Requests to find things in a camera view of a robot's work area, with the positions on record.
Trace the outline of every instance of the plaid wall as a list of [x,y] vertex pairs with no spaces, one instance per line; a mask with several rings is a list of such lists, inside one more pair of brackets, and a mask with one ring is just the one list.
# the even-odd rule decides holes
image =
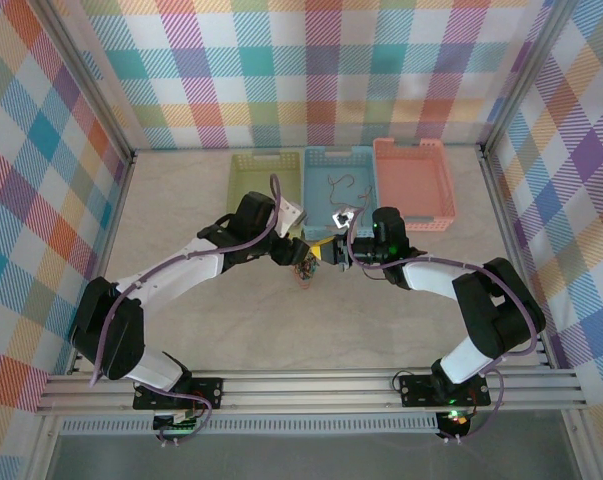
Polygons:
[[486,137],[552,0],[57,0],[141,148]]
[[603,442],[603,0],[581,0],[496,153],[548,331]]
[[26,0],[0,1],[0,479],[67,361],[123,163]]

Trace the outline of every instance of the beige floor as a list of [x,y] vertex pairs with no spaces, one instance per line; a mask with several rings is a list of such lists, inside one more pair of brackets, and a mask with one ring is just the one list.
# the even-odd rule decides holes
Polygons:
[[[230,156],[230,151],[139,156],[109,280],[171,255],[225,213]],[[504,256],[474,150],[450,148],[449,160],[457,220],[444,233],[413,233],[412,244],[465,261]],[[429,366],[464,336],[451,300],[329,265],[301,290],[289,268],[267,258],[199,285],[146,322],[146,343],[196,370]],[[530,356],[510,363],[536,361]]]

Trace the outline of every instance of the salmon plastic basket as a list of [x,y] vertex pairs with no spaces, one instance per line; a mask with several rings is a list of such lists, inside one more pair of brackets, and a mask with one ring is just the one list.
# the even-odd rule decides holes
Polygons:
[[442,232],[456,216],[454,186],[439,140],[398,147],[393,138],[374,141],[379,206],[396,207],[407,231]]

